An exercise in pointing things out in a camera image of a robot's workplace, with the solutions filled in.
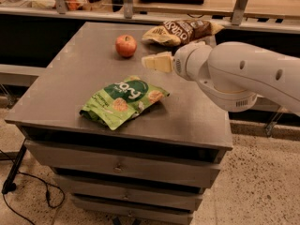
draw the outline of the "terrazzo floor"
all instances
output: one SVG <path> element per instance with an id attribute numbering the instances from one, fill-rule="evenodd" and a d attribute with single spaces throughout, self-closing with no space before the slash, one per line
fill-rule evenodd
<path id="1" fill-rule="evenodd" d="M 6 124 L 7 102 L 0 97 L 0 149 L 16 151 L 23 135 Z M 276 126 L 267 138 L 264 124 L 232 121 L 233 150 L 225 156 L 222 170 L 194 214 L 191 225 L 294 224 L 300 221 L 300 128 Z M 0 184 L 11 168 L 10 161 L 0 161 Z M 26 153 L 21 172 L 54 183 L 53 172 Z M 45 200 L 45 186 L 32 177 L 18 174 L 17 189 L 5 195 L 16 211 L 39 225 L 113 225 L 116 215 L 84 211 L 74 206 L 69 196 L 59 208 L 51 209 Z M 51 188 L 51 204 L 62 194 Z M 132 217 L 119 217 L 122 225 L 131 225 Z M 1 225 L 26 225 L 28 221 L 12 213 L 0 199 Z M 168 225 L 142 220 L 142 225 Z"/>

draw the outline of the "yellow object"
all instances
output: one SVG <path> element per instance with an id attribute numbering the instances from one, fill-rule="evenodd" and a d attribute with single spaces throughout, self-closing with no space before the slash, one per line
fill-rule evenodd
<path id="1" fill-rule="evenodd" d="M 161 52 L 155 55 L 145 56 L 142 58 L 142 65 L 145 68 L 153 70 L 172 72 L 173 57 L 171 52 Z"/>

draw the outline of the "chip bag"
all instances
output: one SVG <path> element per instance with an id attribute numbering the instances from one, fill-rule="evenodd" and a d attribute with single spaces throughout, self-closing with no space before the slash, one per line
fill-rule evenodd
<path id="1" fill-rule="evenodd" d="M 83 105 L 80 115 L 116 130 L 168 95 L 164 89 L 130 76 L 97 91 Z"/>
<path id="2" fill-rule="evenodd" d="M 220 24 L 200 19 L 166 21 L 151 28 L 142 40 L 150 40 L 160 45 L 174 47 L 189 44 L 190 41 L 213 36 L 224 27 Z"/>

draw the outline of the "apple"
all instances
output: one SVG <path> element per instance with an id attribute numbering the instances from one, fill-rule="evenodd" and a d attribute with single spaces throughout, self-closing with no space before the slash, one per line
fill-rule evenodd
<path id="1" fill-rule="evenodd" d="M 121 35 L 115 41 L 115 49 L 121 56 L 130 57 L 137 50 L 137 41 L 131 35 Z"/>

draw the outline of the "gray tabletop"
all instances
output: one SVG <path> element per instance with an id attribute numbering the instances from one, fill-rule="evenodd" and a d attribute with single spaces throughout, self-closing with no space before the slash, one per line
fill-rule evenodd
<path id="1" fill-rule="evenodd" d="M 10 111 L 6 121 L 21 126 L 136 138 L 165 143 L 232 149 L 228 114 L 197 86 L 174 72 L 142 66 L 141 59 L 164 48 L 142 42 L 152 26 L 87 22 L 56 55 Z M 120 57 L 115 39 L 130 34 L 138 41 L 133 57 Z M 83 104 L 98 90 L 128 75 L 170 92 L 150 112 L 126 122 L 115 131 L 79 115 Z"/>

